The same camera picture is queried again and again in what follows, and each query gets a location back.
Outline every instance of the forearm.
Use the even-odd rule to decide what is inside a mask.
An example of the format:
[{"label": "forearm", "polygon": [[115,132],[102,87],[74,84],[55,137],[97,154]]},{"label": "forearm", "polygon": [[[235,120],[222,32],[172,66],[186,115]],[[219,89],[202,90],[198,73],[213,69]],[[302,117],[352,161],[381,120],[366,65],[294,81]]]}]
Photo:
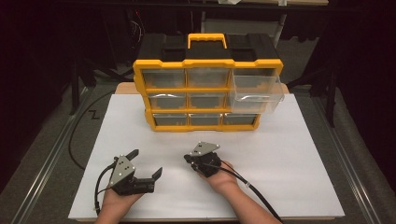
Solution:
[{"label": "forearm", "polygon": [[232,188],[222,194],[233,208],[242,224],[280,223],[268,211],[246,195],[240,188]]}]

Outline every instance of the table surface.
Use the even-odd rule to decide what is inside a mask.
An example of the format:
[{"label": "table surface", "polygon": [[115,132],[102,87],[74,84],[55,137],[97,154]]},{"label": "table surface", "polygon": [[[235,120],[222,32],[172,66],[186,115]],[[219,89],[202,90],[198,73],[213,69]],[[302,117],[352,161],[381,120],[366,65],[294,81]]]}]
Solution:
[{"label": "table surface", "polygon": [[[230,161],[283,219],[345,215],[293,94],[285,95],[275,113],[261,115],[261,124],[255,131],[155,133],[146,123],[141,96],[130,94],[136,93],[133,85],[120,84],[111,97],[69,218],[96,218],[93,192],[99,174],[114,156],[138,148],[139,156],[132,160],[135,176],[150,177],[160,167],[163,175],[155,192],[141,198],[125,220],[235,220],[233,209],[183,159],[198,141],[219,144],[220,158]],[[109,176],[110,172],[103,177],[100,189],[106,187]]]}]

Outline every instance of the hand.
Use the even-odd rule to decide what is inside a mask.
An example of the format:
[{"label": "hand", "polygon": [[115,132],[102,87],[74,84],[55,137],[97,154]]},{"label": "hand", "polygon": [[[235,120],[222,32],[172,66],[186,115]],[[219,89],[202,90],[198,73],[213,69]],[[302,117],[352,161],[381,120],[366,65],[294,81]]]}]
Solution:
[{"label": "hand", "polygon": [[133,194],[120,196],[113,189],[107,189],[105,191],[101,212],[95,223],[119,223],[128,213],[131,206],[143,195],[144,194]]},{"label": "hand", "polygon": [[[221,167],[233,172],[233,170],[230,168],[233,166],[227,161],[223,161],[221,163]],[[224,195],[226,192],[239,189],[235,176],[230,175],[222,170],[219,170],[216,174],[208,178],[200,174],[199,176],[204,179],[215,192],[221,195]]]}]

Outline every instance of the black cable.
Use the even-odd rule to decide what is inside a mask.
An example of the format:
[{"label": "black cable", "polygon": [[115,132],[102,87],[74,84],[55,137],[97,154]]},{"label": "black cable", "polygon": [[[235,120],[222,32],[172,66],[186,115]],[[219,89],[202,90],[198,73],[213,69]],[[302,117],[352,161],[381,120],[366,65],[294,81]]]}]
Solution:
[{"label": "black cable", "polygon": [[71,135],[70,135],[69,143],[68,143],[68,151],[69,151],[70,159],[72,159],[73,163],[74,163],[76,166],[78,166],[78,168],[80,168],[81,170],[85,170],[85,167],[82,166],[81,164],[79,164],[79,163],[77,162],[77,160],[76,160],[75,157],[73,156],[73,152],[72,152],[72,148],[71,148],[74,133],[75,133],[75,131],[76,131],[76,129],[77,129],[77,126],[78,126],[79,122],[81,121],[82,117],[84,117],[85,113],[87,113],[87,111],[91,108],[91,106],[93,106],[93,105],[96,104],[98,101],[100,101],[101,99],[103,99],[104,97],[106,97],[107,95],[109,95],[110,93],[113,93],[113,92],[114,92],[114,91],[110,91],[110,92],[108,92],[108,93],[102,95],[101,97],[99,97],[99,98],[97,98],[95,101],[93,101],[90,105],[88,105],[88,107],[84,110],[84,112],[82,112],[81,116],[78,118],[77,124],[76,124],[76,126],[73,128],[73,131],[72,131],[72,133],[71,133]]},{"label": "black cable", "polygon": [[281,223],[282,219],[280,218],[280,216],[277,214],[277,212],[274,210],[274,208],[271,206],[271,204],[269,204],[267,202],[267,200],[264,198],[264,196],[262,196],[262,194],[256,189],[254,188],[253,185],[251,185],[244,177],[242,177],[240,174],[238,174],[234,168],[232,168],[231,166],[229,166],[227,163],[225,163],[228,167],[230,167],[232,171],[227,170],[225,168],[219,167],[219,166],[215,166],[215,165],[210,165],[210,164],[206,164],[206,163],[198,163],[198,165],[205,165],[205,166],[209,166],[209,167],[213,167],[213,168],[217,168],[221,171],[224,171],[230,175],[235,176],[236,178],[238,178],[239,180],[241,180],[245,185],[247,185],[247,187],[249,187],[256,195],[257,197],[259,197],[259,199],[265,204],[265,206],[268,208],[268,210],[271,212],[271,214],[277,219],[279,220]]},{"label": "black cable", "polygon": [[95,195],[94,195],[94,204],[95,204],[95,211],[96,211],[96,214],[97,214],[98,216],[99,216],[99,213],[100,213],[100,204],[99,204],[99,201],[98,201],[98,194],[99,194],[100,192],[102,192],[103,190],[106,190],[106,189],[103,189],[103,190],[101,190],[101,191],[98,191],[98,190],[99,190],[100,181],[102,180],[103,175],[104,175],[108,170],[113,169],[115,166],[116,166],[116,161],[114,161],[111,165],[107,166],[106,169],[103,170],[102,173],[99,175],[98,180],[97,180],[97,182],[96,182],[96,186],[95,186]]}]

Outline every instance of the storage organizer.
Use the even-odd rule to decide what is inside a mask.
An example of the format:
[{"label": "storage organizer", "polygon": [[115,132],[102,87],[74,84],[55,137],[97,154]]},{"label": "storage organizer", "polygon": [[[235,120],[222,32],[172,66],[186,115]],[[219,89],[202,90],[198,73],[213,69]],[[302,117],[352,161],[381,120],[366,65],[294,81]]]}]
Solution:
[{"label": "storage organizer", "polygon": [[265,34],[146,34],[134,82],[153,131],[247,131],[283,99],[282,68]]}]

